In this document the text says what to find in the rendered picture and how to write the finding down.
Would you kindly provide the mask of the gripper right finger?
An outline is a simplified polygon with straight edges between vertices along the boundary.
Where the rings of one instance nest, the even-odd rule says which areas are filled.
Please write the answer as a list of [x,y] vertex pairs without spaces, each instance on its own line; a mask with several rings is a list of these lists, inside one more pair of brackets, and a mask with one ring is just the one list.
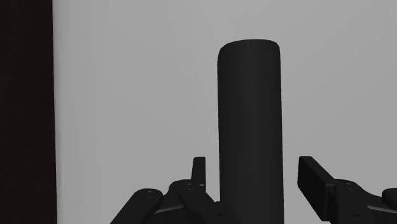
[[321,221],[330,224],[397,224],[397,188],[381,196],[332,177],[313,157],[300,156],[297,185]]

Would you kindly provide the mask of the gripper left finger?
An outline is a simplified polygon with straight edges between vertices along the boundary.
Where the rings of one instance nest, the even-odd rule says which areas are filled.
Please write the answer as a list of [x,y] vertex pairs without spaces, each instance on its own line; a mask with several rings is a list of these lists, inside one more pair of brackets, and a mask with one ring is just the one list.
[[205,157],[195,157],[189,179],[174,181],[167,193],[136,191],[110,224],[221,224],[221,209],[206,192]]

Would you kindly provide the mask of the black cylinder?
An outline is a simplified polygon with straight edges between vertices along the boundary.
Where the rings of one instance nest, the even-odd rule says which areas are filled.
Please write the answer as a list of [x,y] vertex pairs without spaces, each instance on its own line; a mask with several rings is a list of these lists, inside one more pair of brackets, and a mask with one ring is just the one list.
[[284,224],[279,45],[228,43],[217,74],[220,200],[242,224]]

